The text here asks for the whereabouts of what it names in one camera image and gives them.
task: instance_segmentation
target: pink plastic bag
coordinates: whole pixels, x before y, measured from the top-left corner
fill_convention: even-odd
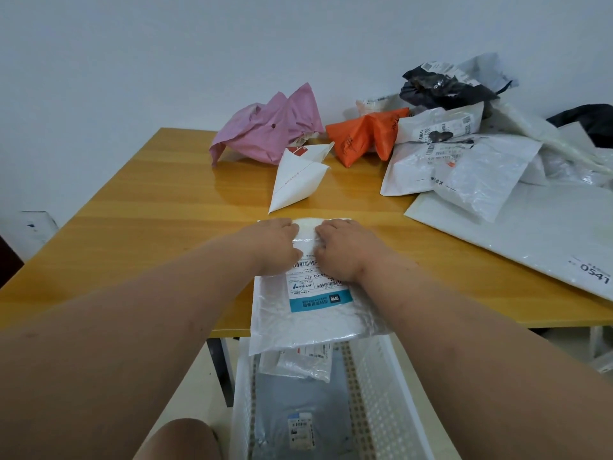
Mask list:
[[[249,158],[279,164],[287,144],[303,134],[323,132],[311,86],[306,83],[287,98],[281,92],[265,105],[254,103],[237,111],[209,148],[213,166],[226,146]]]

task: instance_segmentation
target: floor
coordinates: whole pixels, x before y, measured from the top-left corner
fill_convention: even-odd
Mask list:
[[[576,359],[588,361],[588,328],[551,329],[544,334],[544,337]],[[434,456],[437,460],[459,459],[460,456],[436,416],[409,358],[395,335],[392,336],[392,341]],[[238,341],[227,339],[227,346],[231,356],[233,373],[236,374]],[[613,372],[606,373],[605,377],[613,383]],[[204,346],[178,387],[177,392],[153,426],[149,436],[175,418],[198,418],[206,421],[218,433],[222,449],[227,457],[231,417],[232,409],[226,407],[211,357],[207,347]]]

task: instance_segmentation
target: blue label stripe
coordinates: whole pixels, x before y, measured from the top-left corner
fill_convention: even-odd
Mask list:
[[[292,313],[297,311],[309,311],[326,309],[334,305],[342,305],[343,303],[353,302],[349,289],[342,291],[328,292],[314,297],[301,297],[300,299],[289,299],[289,309]]]

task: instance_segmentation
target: white storage bin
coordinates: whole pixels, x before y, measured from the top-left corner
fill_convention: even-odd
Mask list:
[[[415,403],[389,336],[340,344],[350,395],[354,439],[362,459],[434,460]],[[249,338],[240,340],[230,459],[249,458],[254,442],[254,357]]]

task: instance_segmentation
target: black plastic bag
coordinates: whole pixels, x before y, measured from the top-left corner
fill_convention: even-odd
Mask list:
[[[613,107],[611,105],[583,105],[552,116],[548,121],[555,127],[578,121],[595,146],[613,148]]]
[[[449,63],[424,63],[407,71],[400,98],[414,106],[446,110],[474,105],[498,96]]]

